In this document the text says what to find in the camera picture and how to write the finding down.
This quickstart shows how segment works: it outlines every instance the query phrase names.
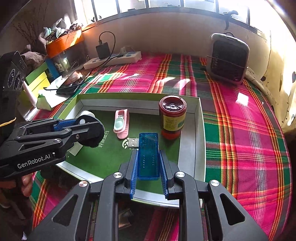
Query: pink plastic clip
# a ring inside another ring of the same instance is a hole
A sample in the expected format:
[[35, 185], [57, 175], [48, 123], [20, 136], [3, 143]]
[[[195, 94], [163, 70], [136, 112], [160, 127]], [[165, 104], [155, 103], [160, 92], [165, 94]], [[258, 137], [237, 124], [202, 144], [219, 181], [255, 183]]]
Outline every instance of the pink plastic clip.
[[129, 112], [128, 109], [117, 110], [115, 112], [115, 123], [114, 123], [114, 133], [117, 134], [119, 139], [125, 139], [128, 137], [128, 127], [129, 127]]

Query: yellow strap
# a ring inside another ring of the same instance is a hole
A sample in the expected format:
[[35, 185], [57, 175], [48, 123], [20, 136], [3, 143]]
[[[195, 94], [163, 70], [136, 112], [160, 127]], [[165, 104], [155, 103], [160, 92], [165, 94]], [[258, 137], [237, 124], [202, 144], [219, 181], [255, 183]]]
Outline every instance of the yellow strap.
[[17, 119], [17, 118], [15, 117], [13, 120], [1, 124], [0, 127], [1, 127], [1, 126], [6, 126], [6, 125], [10, 124], [10, 123], [14, 122], [16, 119]]

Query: striped bedspread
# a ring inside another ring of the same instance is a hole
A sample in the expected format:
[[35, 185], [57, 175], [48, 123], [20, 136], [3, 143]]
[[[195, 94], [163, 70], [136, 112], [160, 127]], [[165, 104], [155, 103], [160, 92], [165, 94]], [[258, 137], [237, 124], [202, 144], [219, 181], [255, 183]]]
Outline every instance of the striped bedspread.
[[[108, 66], [79, 93], [148, 92], [200, 97], [205, 122], [206, 182], [220, 181], [265, 231], [282, 232], [292, 196], [289, 154], [281, 128], [260, 91], [244, 80], [239, 87], [210, 79], [205, 59], [143, 54], [135, 64]], [[72, 100], [35, 119], [57, 118]], [[37, 173], [31, 197], [36, 226], [63, 197]], [[156, 209], [145, 241], [177, 240], [178, 212]]]

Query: human hand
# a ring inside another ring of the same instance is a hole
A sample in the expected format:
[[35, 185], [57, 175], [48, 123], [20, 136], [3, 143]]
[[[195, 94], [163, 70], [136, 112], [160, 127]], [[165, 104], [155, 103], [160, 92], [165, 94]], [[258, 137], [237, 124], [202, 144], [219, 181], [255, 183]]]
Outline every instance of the human hand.
[[[29, 197], [32, 193], [32, 186], [33, 186], [32, 174], [23, 176], [21, 180], [22, 180], [22, 187], [21, 187], [22, 194], [26, 197]], [[0, 188], [12, 189], [15, 187], [16, 187], [16, 182], [14, 180], [0, 182]]]

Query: usb connector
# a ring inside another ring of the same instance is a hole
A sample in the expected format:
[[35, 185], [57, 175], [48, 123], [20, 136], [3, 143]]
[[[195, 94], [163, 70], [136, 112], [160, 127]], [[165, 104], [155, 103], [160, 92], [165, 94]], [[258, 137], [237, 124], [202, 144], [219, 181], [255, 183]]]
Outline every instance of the usb connector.
[[139, 148], [139, 138], [129, 138], [128, 148], [131, 148], [131, 149]]

